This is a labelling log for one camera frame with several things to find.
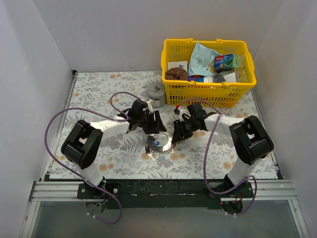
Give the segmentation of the metal disc with keyrings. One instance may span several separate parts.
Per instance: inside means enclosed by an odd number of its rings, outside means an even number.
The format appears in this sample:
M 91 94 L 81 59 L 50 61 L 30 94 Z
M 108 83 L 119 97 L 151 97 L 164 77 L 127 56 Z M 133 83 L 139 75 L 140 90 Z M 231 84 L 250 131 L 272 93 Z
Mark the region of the metal disc with keyrings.
M 150 143 L 150 140 L 154 138 L 160 142 L 159 146 L 155 146 Z M 156 134 L 149 134 L 147 137 L 147 144 L 149 145 L 153 153 L 164 153 L 169 152 L 172 147 L 172 135 L 169 132 L 159 132 Z

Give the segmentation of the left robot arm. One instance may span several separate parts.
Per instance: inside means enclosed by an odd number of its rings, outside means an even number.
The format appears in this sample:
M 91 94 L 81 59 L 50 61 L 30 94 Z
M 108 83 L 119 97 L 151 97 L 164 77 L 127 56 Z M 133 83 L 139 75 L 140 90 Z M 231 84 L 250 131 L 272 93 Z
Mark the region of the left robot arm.
M 94 198 L 101 198 L 106 191 L 105 185 L 101 183 L 104 177 L 95 163 L 101 142 L 137 128 L 141 128 L 144 134 L 166 132 L 159 111 L 154 111 L 149 103 L 137 99 L 131 108 L 123 110 L 113 119 L 77 121 L 64 141 L 61 153 L 75 165 L 80 176 L 90 182 L 88 192 Z

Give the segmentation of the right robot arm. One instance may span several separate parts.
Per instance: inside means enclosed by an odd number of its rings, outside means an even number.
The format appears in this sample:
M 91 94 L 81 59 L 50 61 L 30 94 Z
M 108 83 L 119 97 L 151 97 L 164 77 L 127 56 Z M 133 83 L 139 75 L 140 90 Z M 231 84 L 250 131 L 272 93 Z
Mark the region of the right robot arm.
M 251 172 L 260 159 L 274 150 L 274 144 L 262 123 L 256 116 L 247 118 L 227 117 L 220 112 L 207 113 L 199 102 L 195 102 L 185 110 L 179 105 L 175 107 L 179 119 L 174 121 L 172 143 L 189 139 L 197 130 L 230 135 L 236 150 L 237 159 L 223 183 L 215 188 L 207 185 L 207 189 L 215 195 L 235 197 L 242 191 L 242 185 L 251 178 Z

